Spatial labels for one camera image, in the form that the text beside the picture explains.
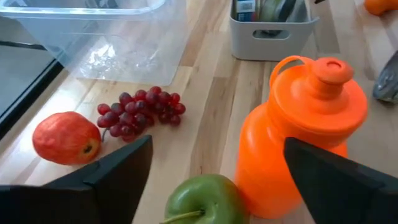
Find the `grape stem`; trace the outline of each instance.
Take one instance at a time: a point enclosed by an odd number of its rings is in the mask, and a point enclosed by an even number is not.
[[[102,132],[102,136],[101,136],[101,142],[104,142],[105,140],[105,134],[106,132],[109,130],[109,128],[105,128],[105,130]]]

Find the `apple stem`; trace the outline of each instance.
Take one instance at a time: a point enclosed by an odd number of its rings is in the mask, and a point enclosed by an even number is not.
[[[181,215],[176,215],[174,217],[168,218],[168,219],[164,220],[163,222],[161,222],[160,224],[169,224],[169,223],[172,223],[172,222],[184,219],[184,218],[197,217],[197,216],[200,216],[202,214],[204,214],[204,212],[201,211],[201,210],[200,211],[195,211],[195,212],[188,212],[188,213],[184,213],[184,214],[181,214]]]

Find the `green apple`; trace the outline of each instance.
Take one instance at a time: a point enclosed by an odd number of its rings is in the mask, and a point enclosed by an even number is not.
[[[186,180],[170,195],[161,224],[248,224],[238,188],[222,175]]]

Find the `red grapes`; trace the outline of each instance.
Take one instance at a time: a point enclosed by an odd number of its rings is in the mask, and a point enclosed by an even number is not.
[[[109,130],[112,137],[132,142],[146,128],[155,125],[155,117],[162,124],[180,125],[180,115],[186,110],[180,99],[178,93],[169,94],[159,86],[153,86],[148,92],[138,90],[133,95],[124,92],[119,96],[119,103],[98,105],[101,116],[97,125]]]

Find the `wood grain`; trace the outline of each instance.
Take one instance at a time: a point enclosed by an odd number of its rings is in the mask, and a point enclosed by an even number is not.
[[[230,2],[187,1],[190,38],[173,83],[164,86],[181,94],[187,112],[179,128],[158,125],[147,132],[154,137],[154,158],[134,223],[158,223],[168,195],[191,176],[220,173],[234,179],[242,123],[267,100],[269,75],[276,63],[245,62],[231,56]],[[310,7],[321,22],[302,55],[338,57],[350,63],[354,79],[369,100],[366,122],[348,139],[350,158],[398,177],[398,109],[371,98],[375,79],[398,50],[398,12],[372,16],[363,0],[325,1]],[[50,114],[69,110],[95,122],[98,103],[112,103],[121,92],[140,88],[149,85],[78,79],[63,71],[0,141],[0,184],[41,185],[78,169],[37,156],[31,143],[36,125]],[[99,156],[123,144],[107,136]],[[313,220],[302,205],[280,220],[253,217],[251,223],[312,224]]]

